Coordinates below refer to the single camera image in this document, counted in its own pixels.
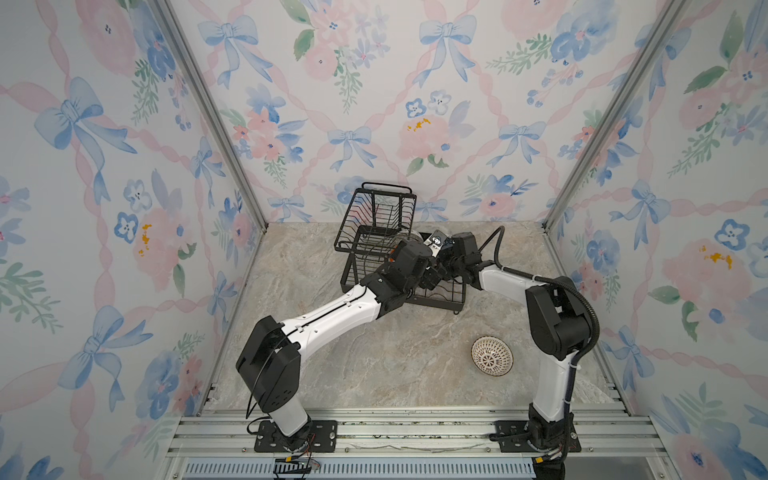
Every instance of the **wall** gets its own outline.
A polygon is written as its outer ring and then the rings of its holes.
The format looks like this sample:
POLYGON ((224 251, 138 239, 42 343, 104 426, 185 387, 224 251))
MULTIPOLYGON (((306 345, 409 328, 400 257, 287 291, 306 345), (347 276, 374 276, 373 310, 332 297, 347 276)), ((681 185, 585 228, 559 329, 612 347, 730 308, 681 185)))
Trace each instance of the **wall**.
POLYGON ((262 210, 307 222, 363 179, 417 220, 543 218, 663 5, 171 3, 262 210))
POLYGON ((151 478, 256 229, 145 4, 6 2, 0 43, 0 478, 151 478))
POLYGON ((686 480, 768 478, 766 15, 691 2, 551 232, 686 480))

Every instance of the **green leaf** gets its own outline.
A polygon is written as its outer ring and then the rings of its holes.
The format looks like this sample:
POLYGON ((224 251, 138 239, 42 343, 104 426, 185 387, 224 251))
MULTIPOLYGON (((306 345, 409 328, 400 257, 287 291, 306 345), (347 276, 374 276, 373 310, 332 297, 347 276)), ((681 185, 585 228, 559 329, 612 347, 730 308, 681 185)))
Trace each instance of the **green leaf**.
POLYGON ((296 57, 296 61, 299 61, 312 45, 315 44, 315 31, 312 29, 302 30, 299 36, 296 37, 296 41, 293 43, 293 56, 296 57))
POLYGON ((696 308, 696 305, 694 305, 693 302, 688 301, 686 303, 683 303, 683 328, 685 329, 685 332, 688 334, 688 336, 692 339, 694 339, 694 342, 698 342, 698 335, 696 334, 696 327, 699 326, 698 322, 689 322, 688 316, 691 312, 695 312, 698 310, 696 308))
POLYGON ((724 417, 725 415, 725 411, 720 409, 710 410, 709 412, 704 413, 705 417, 724 417))
POLYGON ((741 18, 736 15, 734 10, 730 14, 730 20, 728 26, 725 27, 723 33, 723 40, 720 41, 720 56, 725 58, 725 61, 730 65, 730 61, 736 56, 741 46, 741 41, 744 39, 744 25, 741 23, 741 18))
POLYGON ((192 257, 194 255, 194 251, 197 248, 197 242, 192 243, 191 245, 187 243, 187 249, 189 249, 189 253, 184 252, 183 248, 180 248, 178 251, 179 258, 182 260, 186 260, 189 257, 192 257))
POLYGON ((9 278, 11 276, 14 276, 16 272, 21 270, 23 265, 20 262, 16 262, 13 265, 9 266, 8 269, 5 271, 5 277, 9 278))
POLYGON ((648 292, 648 296, 659 302, 672 305, 680 299, 680 292, 671 285, 660 286, 648 292))
POLYGON ((692 91, 699 90, 700 88, 706 88, 711 87, 714 85, 714 83, 723 76, 723 74, 726 72, 726 68, 723 66, 716 66, 712 68, 708 68, 705 71, 702 71, 696 77, 694 77, 693 80, 690 81, 688 84, 688 87, 685 89, 683 93, 690 93, 692 91))
POLYGON ((306 8, 301 5, 300 0, 280 0, 283 8, 288 12, 288 16, 295 22, 310 23, 310 15, 306 13, 306 8))
POLYGON ((406 172, 406 176, 408 177, 410 175, 413 175, 417 171, 421 170, 423 166, 424 166, 424 159, 423 158, 421 158, 421 157, 414 158, 411 161, 411 164, 408 166, 408 171, 406 172))
POLYGON ((180 263, 177 263, 174 267, 174 283, 176 284, 176 290, 181 294, 181 298, 184 298, 184 268, 180 263))

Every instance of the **blue flower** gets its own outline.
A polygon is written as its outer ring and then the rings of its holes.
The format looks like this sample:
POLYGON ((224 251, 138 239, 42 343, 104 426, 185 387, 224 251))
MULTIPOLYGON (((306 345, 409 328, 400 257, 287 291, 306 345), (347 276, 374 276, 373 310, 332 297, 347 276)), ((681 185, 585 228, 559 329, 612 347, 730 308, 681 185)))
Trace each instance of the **blue flower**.
POLYGON ((631 388, 637 391, 634 385, 634 370, 637 370, 640 377, 647 378, 653 375, 656 369, 654 364, 641 353, 640 347, 635 344, 634 335, 632 335, 629 327, 624 325, 619 329, 619 338, 625 346, 614 350, 606 342, 601 342, 603 350, 613 353, 619 360, 627 359, 627 365, 624 367, 623 387, 625 390, 631 388))
POLYGON ((758 278, 768 278, 768 237, 762 243, 752 243, 746 249, 746 254, 752 260, 750 270, 758 278))
POLYGON ((362 43, 362 39, 357 39, 357 48, 355 48, 355 65, 358 67, 365 65, 366 68, 371 68, 371 60, 376 60, 376 56, 371 53, 371 41, 366 39, 366 43, 362 43))
POLYGON ((147 54, 154 73, 165 81, 176 70, 174 56, 165 45, 165 37, 157 26, 149 5, 142 2, 133 10, 134 37, 139 48, 147 54))
POLYGON ((127 243, 133 243, 138 227, 139 219, 136 215, 127 215, 125 212, 120 212, 118 214, 118 224, 114 226, 114 234, 127 243))
POLYGON ((263 84, 259 84, 255 89, 248 87, 245 92, 250 97, 246 103, 251 106, 254 112, 261 115, 261 111, 266 108, 266 111, 270 113, 270 121, 276 124, 280 122, 277 108, 285 107, 286 101, 283 97, 273 98, 263 84))
POLYGON ((747 140, 754 140, 755 134, 751 130, 752 128, 759 130, 766 126, 766 122, 763 120, 766 117, 766 112, 762 112, 761 114, 757 114, 757 111, 760 109, 760 106, 757 105, 755 108, 753 108, 750 113, 748 114, 737 114, 737 120, 736 120, 736 126, 733 125, 726 127, 723 131, 726 136, 733 137, 733 146, 741 142, 742 138, 746 138, 747 140))
POLYGON ((224 326, 222 329, 223 331, 227 330, 227 304, 224 302, 224 299, 235 295, 237 295, 237 290, 235 290, 235 283, 232 282, 229 286, 227 286, 227 278, 224 276, 224 272, 219 271, 219 274, 216 276, 216 287, 214 287, 214 294, 208 301, 208 314, 215 315, 216 310, 221 310, 222 325, 224 326))
POLYGON ((613 274, 619 266, 619 243, 608 230, 598 230, 587 243, 587 257, 592 260, 594 269, 603 276, 613 274))
POLYGON ((355 190, 360 188, 360 185, 365 181, 363 177, 356 175, 355 177, 343 177, 339 183, 333 186, 333 190, 336 192, 336 199, 339 203, 349 205, 352 201, 352 197, 355 194, 355 190))
POLYGON ((422 219, 420 221, 426 222, 429 220, 430 215, 438 222, 448 221, 447 217, 442 216, 438 212, 444 212, 448 206, 448 201, 444 198, 437 200, 436 202, 416 202, 416 212, 422 212, 422 219))
POLYGON ((738 426, 718 419, 707 419, 701 422, 700 430, 706 437, 704 444, 717 455, 731 478, 746 478, 745 470, 757 478, 768 478, 766 466, 755 455, 739 447, 741 431, 738 426))
POLYGON ((357 28, 355 28, 355 31, 358 33, 362 33, 363 37, 368 36, 368 32, 366 31, 366 28, 371 26, 371 22, 367 22, 368 15, 364 13, 356 13, 355 14, 355 23, 357 24, 357 28))
POLYGON ((21 218, 12 218, 0 225, 0 257, 4 257, 8 252, 8 244, 21 245, 27 241, 21 235, 12 233, 13 230, 18 228, 18 225, 22 222, 21 218))
POLYGON ((616 35, 616 14, 613 0, 594 0, 586 4, 587 11, 579 16, 566 13, 558 22, 560 34, 552 42, 552 60, 573 58, 584 60, 596 54, 616 35))
POLYGON ((429 94, 427 108, 434 110, 438 115, 445 115, 448 112, 449 103, 451 103, 451 95, 446 94, 445 90, 435 90, 429 94))
POLYGON ((715 240, 731 250, 743 250, 746 247, 746 236, 750 234, 750 226, 736 223, 733 218, 723 222, 723 226, 715 233, 715 240))
POLYGON ((179 386, 181 361, 175 352, 161 352, 144 372, 144 380, 136 390, 136 416, 157 420, 168 409, 170 394, 179 386))
POLYGON ((123 189, 123 198, 131 202, 131 210, 139 213, 152 208, 152 197, 144 191, 144 182, 129 180, 123 189))
POLYGON ((8 181, 0 175, 0 218, 7 215, 12 208, 20 212, 29 212, 31 207, 24 200, 29 200, 29 189, 19 188, 11 192, 8 181))
POLYGON ((408 118, 421 117, 427 112, 427 107, 424 106, 421 98, 416 98, 414 101, 406 102, 406 112, 408 118))
POLYGON ((386 30, 386 21, 389 20, 389 15, 384 15, 382 13, 382 8, 378 5, 376 6, 375 12, 376 14, 373 16, 374 23, 379 27, 379 30, 386 30))
POLYGON ((386 33, 373 30, 371 32, 371 40, 373 40, 373 48, 376 50, 376 53, 379 54, 379 57, 384 58, 384 54, 389 51, 389 45, 384 45, 386 33))

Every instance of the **blue bow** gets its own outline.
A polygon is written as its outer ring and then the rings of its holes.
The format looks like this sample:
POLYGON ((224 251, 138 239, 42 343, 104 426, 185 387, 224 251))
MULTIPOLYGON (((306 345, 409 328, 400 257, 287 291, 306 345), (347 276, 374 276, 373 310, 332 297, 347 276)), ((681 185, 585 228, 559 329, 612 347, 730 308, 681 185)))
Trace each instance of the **blue bow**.
MULTIPOLYGON (((418 83, 419 87, 424 87, 424 82, 433 70, 437 70, 442 67, 445 61, 445 42, 446 38, 450 40, 469 45, 472 43, 472 38, 475 36, 475 29, 478 26, 478 21, 474 15, 466 15, 461 17, 456 23, 436 22, 434 20, 430 22, 422 22, 419 26, 419 39, 422 45, 430 45, 439 42, 437 49, 435 50, 435 60, 432 63, 432 68, 424 70, 422 73, 416 75, 413 79, 413 83, 418 83)), ((475 66, 473 61, 470 61, 464 55, 458 51, 456 44, 452 41, 448 42, 448 50, 451 52, 451 59, 453 60, 453 67, 458 72, 458 76, 464 81, 467 81, 467 68, 475 66)))
POLYGON ((436 202, 416 202, 416 211, 422 212, 422 222, 426 222, 429 218, 429 214, 431 213, 435 220, 438 222, 445 222, 448 220, 447 217, 444 217, 440 214, 437 214, 436 212, 444 212, 445 208, 448 206, 448 201, 443 198, 441 200, 437 200, 436 202))
POLYGON ((637 368, 637 374, 642 378, 653 375, 656 369, 654 368, 654 364, 651 363, 651 361, 640 352, 640 347, 635 345, 634 336, 626 325, 619 329, 619 338, 621 339, 621 342, 626 346, 614 350, 606 342, 603 342, 603 349, 606 352, 613 353, 614 356, 619 360, 626 359, 630 354, 632 354, 632 358, 627 361, 627 366, 624 367, 623 384, 625 390, 628 386, 633 390, 637 390, 634 386, 634 376, 632 375, 634 369, 632 366, 635 365, 637 368))
POLYGON ((200 178, 200 174, 202 174, 208 182, 208 208, 214 205, 214 179, 211 177, 210 172, 214 172, 219 177, 227 176, 221 170, 221 162, 215 164, 208 160, 213 155, 214 152, 210 149, 208 139, 201 137, 200 150, 197 151, 197 155, 190 159, 190 172, 192 172, 195 178, 200 178))
POLYGON ((118 375, 122 364, 120 358, 114 353, 99 353, 99 349, 119 349, 124 346, 138 345, 152 337, 151 333, 142 333, 146 320, 141 322, 136 328, 125 335, 109 340, 121 326, 123 326, 123 316, 113 306, 103 306, 96 313, 94 318, 93 335, 88 337, 83 346, 83 351, 75 353, 67 362, 61 376, 58 377, 58 385, 65 389, 76 390, 82 387, 91 374, 93 362, 102 369, 107 370, 114 382, 109 391, 109 411, 114 412, 114 406, 118 400, 125 400, 123 392, 120 390, 118 375))
POLYGON ((64 100, 60 108, 46 108, 35 120, 35 129, 45 141, 58 150, 64 150, 69 146, 74 128, 74 134, 78 136, 83 148, 96 163, 94 198, 97 205, 101 205, 101 198, 111 200, 109 193, 107 193, 104 177, 101 176, 101 169, 104 168, 104 152, 93 135, 85 131, 78 123, 110 145, 122 151, 136 153, 131 145, 123 141, 128 134, 127 129, 106 128, 85 120, 103 114, 104 108, 91 86, 82 78, 75 77, 69 84, 69 99, 64 100))
POLYGON ((362 158, 362 161, 366 162, 369 167, 373 168, 373 163, 371 160, 376 158, 376 155, 370 154, 367 151, 363 150, 362 147, 360 147, 359 144, 367 145, 371 143, 371 129, 368 127, 360 127, 355 131, 341 131, 341 130, 332 130, 328 132, 328 142, 331 143, 331 145, 338 145, 341 143, 344 143, 344 156, 341 160, 333 162, 333 165, 331 165, 331 168, 333 170, 339 171, 341 168, 341 164, 352 158, 352 148, 355 148, 355 151, 357 154, 362 158))
POLYGON ((301 220, 304 220, 307 223, 310 222, 310 217, 312 215, 305 214, 299 210, 299 208, 304 207, 304 198, 301 195, 293 195, 291 198, 270 197, 267 198, 266 201, 272 207, 283 208, 283 218, 278 220, 280 223, 284 222, 286 218, 290 218, 291 212, 295 213, 301 220))
POLYGON ((626 218, 627 220, 634 220, 635 217, 640 215, 640 220, 637 223, 637 228, 634 231, 634 249, 637 250, 637 245, 640 244, 640 240, 643 243, 648 244, 648 232, 646 230, 646 217, 650 213, 650 219, 654 223, 661 222, 667 215, 670 214, 672 206, 666 200, 656 198, 650 192, 650 187, 644 180, 638 180, 632 187, 632 196, 637 198, 639 202, 632 207, 627 213, 613 211, 609 212, 611 215, 611 221, 618 220, 620 218, 626 218))
MULTIPOLYGON (((645 25, 640 29, 640 33, 637 34, 637 38, 634 41, 634 46, 638 48, 643 48, 645 46, 646 42, 648 41, 648 37, 650 36, 650 30, 652 27, 653 24, 650 24, 645 25)), ((664 51, 667 53, 667 57, 669 57, 670 60, 677 58, 677 55, 680 53, 680 51, 685 48, 689 38, 690 28, 681 28, 680 30, 674 32, 669 41, 667 41, 667 44, 664 46, 664 51)), ((650 75, 648 101, 653 99, 656 87, 664 87, 667 85, 667 82, 664 80, 664 70, 662 68, 663 59, 664 57, 660 56, 659 59, 656 60, 654 71, 650 75)))
POLYGON ((227 60, 230 62, 230 69, 226 70, 219 75, 217 84, 223 84, 224 87, 230 87, 230 76, 232 72, 240 67, 240 56, 237 54, 239 51, 242 56, 250 63, 250 66, 254 70, 259 72, 262 77, 269 81, 272 81, 270 74, 266 72, 268 68, 272 66, 268 61, 257 57, 248 51, 247 48, 234 43, 230 40, 241 41, 249 45, 259 44, 259 35, 256 33, 256 24, 253 23, 251 17, 241 15, 232 23, 225 23, 217 25, 216 22, 202 22, 197 26, 200 31, 200 35, 203 35, 203 40, 210 46, 215 47, 224 42, 224 50, 227 52, 227 60))
POLYGON ((520 143, 520 150, 523 152, 523 157, 525 157, 525 160, 527 160, 528 163, 532 163, 533 160, 531 159, 531 155, 536 155, 539 151, 531 145, 528 145, 528 139, 538 140, 541 138, 546 127, 547 124, 543 121, 537 121, 529 127, 518 127, 517 125, 505 125, 504 127, 501 127, 498 131, 498 137, 502 140, 507 140, 508 138, 511 138, 512 140, 509 142, 507 151, 504 152, 503 155, 493 157, 488 161, 487 165, 494 167, 499 160, 507 155, 512 155, 515 150, 518 149, 518 142, 520 143))
POLYGON ((227 278, 224 276, 224 272, 219 271, 219 274, 216 276, 216 288, 214 288, 214 294, 210 297, 210 301, 208 302, 208 313, 210 315, 215 314, 217 309, 221 310, 221 324, 224 332, 227 331, 227 304, 224 302, 224 297, 237 295, 234 283, 227 288, 224 288, 226 285, 227 278))

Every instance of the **dish rack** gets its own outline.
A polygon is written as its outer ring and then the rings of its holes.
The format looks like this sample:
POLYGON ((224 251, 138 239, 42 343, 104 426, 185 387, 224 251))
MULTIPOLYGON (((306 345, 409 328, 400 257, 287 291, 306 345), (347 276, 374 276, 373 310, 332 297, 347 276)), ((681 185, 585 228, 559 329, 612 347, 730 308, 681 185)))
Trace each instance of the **dish rack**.
MULTIPOLYGON (((400 240, 426 240, 429 233, 413 233, 416 195, 409 187, 378 182, 364 182, 349 202, 334 248, 347 252, 341 288, 349 291, 360 280, 376 271, 400 240)), ((416 305, 432 306, 459 313, 464 307, 466 285, 441 281, 433 290, 415 289, 406 300, 416 305)))

